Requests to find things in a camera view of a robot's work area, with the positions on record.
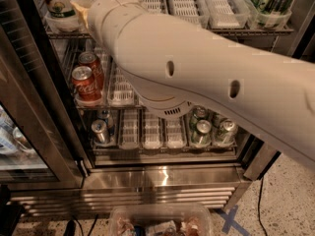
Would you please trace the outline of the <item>yellow foam padded gripper finger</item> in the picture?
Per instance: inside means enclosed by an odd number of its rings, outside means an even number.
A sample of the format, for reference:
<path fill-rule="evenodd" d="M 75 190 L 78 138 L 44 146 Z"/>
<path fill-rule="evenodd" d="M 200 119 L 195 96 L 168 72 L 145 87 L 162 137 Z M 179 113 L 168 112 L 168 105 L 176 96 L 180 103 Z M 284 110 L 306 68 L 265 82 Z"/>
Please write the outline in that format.
<path fill-rule="evenodd" d="M 70 0 L 71 5 L 75 9 L 78 14 L 80 22 L 87 29 L 89 27 L 88 24 L 88 13 L 92 6 L 92 0 Z"/>

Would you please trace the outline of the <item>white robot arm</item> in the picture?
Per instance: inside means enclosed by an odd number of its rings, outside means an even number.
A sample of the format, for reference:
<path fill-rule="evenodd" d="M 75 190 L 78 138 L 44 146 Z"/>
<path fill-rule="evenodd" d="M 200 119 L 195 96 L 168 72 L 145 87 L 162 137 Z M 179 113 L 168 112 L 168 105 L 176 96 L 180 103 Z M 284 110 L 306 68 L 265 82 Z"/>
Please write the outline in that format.
<path fill-rule="evenodd" d="M 233 120 L 302 165 L 315 165 L 315 67 L 237 44 L 141 0 L 72 0 L 91 37 L 145 106 L 186 102 Z"/>

